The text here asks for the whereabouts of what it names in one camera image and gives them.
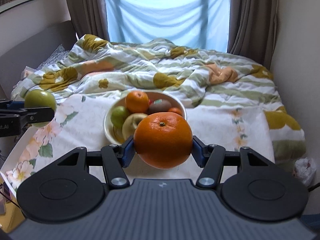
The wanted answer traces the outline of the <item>green apple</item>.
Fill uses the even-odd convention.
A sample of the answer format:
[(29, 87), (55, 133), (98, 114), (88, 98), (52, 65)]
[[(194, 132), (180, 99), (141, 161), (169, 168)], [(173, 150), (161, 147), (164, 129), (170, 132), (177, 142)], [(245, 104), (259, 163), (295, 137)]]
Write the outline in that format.
[(129, 115), (130, 113), (126, 107), (117, 106), (112, 110), (110, 119), (114, 127), (121, 129)]
[(56, 111), (55, 97), (45, 90), (34, 89), (27, 93), (24, 101), (25, 108), (50, 107)]

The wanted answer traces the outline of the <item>yellow pear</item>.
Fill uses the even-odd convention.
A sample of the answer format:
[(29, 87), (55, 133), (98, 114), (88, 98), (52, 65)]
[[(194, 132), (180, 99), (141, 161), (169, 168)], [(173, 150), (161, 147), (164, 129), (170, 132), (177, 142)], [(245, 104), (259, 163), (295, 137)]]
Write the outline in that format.
[(130, 136), (134, 135), (135, 130), (139, 123), (146, 118), (148, 115), (144, 113), (134, 113), (129, 115), (123, 123), (122, 135), (124, 140), (128, 139)]

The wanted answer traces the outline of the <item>orange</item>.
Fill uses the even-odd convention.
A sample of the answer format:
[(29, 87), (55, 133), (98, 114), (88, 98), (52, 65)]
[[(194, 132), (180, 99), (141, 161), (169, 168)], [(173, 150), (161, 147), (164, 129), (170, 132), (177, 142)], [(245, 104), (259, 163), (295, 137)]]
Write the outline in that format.
[(131, 91), (125, 98), (125, 106), (131, 113), (146, 113), (149, 109), (149, 97), (146, 92)]
[(193, 133), (182, 116), (161, 112), (151, 114), (139, 123), (133, 142), (142, 161), (165, 170), (181, 165), (189, 158)]

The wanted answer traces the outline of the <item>small mandarin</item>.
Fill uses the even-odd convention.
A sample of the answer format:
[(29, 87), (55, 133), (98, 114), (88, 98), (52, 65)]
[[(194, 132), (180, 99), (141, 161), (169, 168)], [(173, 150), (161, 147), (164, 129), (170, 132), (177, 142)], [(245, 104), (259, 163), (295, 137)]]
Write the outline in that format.
[(176, 114), (178, 114), (178, 115), (180, 115), (180, 116), (183, 115), (182, 111), (181, 111), (179, 108), (177, 108), (177, 107), (171, 107), (170, 109), (168, 109), (168, 112), (170, 112), (170, 113), (176, 113)]

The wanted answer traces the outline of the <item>brown kiwi with sticker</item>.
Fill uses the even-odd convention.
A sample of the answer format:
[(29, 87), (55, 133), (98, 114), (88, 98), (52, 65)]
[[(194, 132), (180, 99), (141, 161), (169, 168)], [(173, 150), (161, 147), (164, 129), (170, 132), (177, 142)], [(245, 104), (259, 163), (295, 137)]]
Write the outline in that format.
[(150, 106), (148, 113), (159, 113), (159, 112), (167, 112), (172, 107), (171, 103), (165, 99), (155, 100)]

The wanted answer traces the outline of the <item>cream bowl with duck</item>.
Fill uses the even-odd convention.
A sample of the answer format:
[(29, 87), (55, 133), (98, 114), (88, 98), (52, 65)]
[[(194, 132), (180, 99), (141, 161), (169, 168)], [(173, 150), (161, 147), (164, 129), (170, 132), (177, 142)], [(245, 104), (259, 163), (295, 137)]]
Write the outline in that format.
[[(180, 111), (182, 112), (182, 117), (185, 120), (187, 120), (187, 112), (185, 110), (185, 107), (177, 97), (172, 96), (168, 93), (163, 93), (158, 90), (144, 90), (144, 92), (146, 92), (146, 94), (148, 95), (151, 101), (154, 101), (157, 99), (168, 100), (172, 104), (172, 107), (176, 107), (180, 109)], [(112, 143), (112, 144), (122, 144), (125, 141), (122, 136), (121, 130), (115, 128), (111, 122), (111, 113), (113, 109), (116, 108), (117, 106), (125, 106), (125, 97), (120, 98), (110, 107), (108, 112), (106, 112), (103, 120), (103, 131), (104, 131), (105, 137), (107, 138), (109, 143)]]

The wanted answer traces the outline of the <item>grey headboard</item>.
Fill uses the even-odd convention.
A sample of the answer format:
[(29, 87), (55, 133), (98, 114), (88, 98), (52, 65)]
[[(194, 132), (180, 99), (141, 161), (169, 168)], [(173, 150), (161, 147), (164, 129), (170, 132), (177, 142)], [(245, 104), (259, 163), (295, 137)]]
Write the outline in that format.
[(7, 98), (20, 80), (26, 66), (37, 68), (59, 46), (70, 50), (76, 42), (76, 31), (71, 21), (52, 25), (22, 41), (1, 56), (1, 87)]

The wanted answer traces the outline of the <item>floral striped quilt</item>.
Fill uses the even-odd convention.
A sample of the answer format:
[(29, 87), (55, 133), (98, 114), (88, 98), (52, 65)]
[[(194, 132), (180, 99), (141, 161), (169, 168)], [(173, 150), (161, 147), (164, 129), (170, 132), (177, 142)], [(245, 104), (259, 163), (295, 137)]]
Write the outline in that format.
[(185, 107), (261, 107), (269, 125), (277, 163), (302, 157), (305, 135), (280, 98), (272, 73), (243, 56), (180, 47), (164, 38), (148, 43), (109, 42), (92, 34), (81, 37), (64, 59), (24, 77), (12, 100), (32, 89), (57, 100), (74, 94), (121, 97), (129, 90), (162, 90)]

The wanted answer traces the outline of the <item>white plastic bag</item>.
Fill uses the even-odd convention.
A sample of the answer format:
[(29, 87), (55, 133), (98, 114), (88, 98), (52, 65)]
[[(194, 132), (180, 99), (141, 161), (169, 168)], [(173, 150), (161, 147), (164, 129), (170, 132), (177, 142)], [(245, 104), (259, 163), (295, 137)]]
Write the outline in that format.
[(315, 173), (316, 163), (312, 158), (302, 158), (296, 160), (293, 175), (305, 186), (310, 186)]

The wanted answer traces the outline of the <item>left brown curtain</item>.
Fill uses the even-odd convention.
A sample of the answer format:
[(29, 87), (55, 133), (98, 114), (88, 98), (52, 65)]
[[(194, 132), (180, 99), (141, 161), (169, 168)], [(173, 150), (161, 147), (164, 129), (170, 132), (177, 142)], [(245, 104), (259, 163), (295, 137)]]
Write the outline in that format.
[(105, 0), (66, 0), (71, 22), (79, 37), (92, 34), (109, 40)]

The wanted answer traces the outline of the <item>brown curtain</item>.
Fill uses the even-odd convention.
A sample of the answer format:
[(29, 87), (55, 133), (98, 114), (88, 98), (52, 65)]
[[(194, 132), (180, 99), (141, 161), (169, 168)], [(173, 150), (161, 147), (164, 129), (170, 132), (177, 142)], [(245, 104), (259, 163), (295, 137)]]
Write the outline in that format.
[(231, 0), (227, 52), (270, 68), (278, 0)]
[(92, 34), (109, 40), (105, 0), (66, 0), (71, 22), (79, 37)]

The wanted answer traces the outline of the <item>light blue window cloth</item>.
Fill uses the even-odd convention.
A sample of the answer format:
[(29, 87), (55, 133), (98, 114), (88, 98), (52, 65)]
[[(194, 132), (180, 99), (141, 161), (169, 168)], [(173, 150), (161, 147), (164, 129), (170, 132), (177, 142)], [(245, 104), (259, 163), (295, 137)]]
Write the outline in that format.
[(105, 0), (112, 42), (165, 38), (178, 46), (227, 51), (230, 0)]

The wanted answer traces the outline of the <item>right brown curtain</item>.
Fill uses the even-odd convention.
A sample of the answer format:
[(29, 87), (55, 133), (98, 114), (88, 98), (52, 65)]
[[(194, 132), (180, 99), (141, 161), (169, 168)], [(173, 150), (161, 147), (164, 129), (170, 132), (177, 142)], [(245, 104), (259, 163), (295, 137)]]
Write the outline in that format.
[(270, 68), (278, 0), (231, 0), (227, 52)]

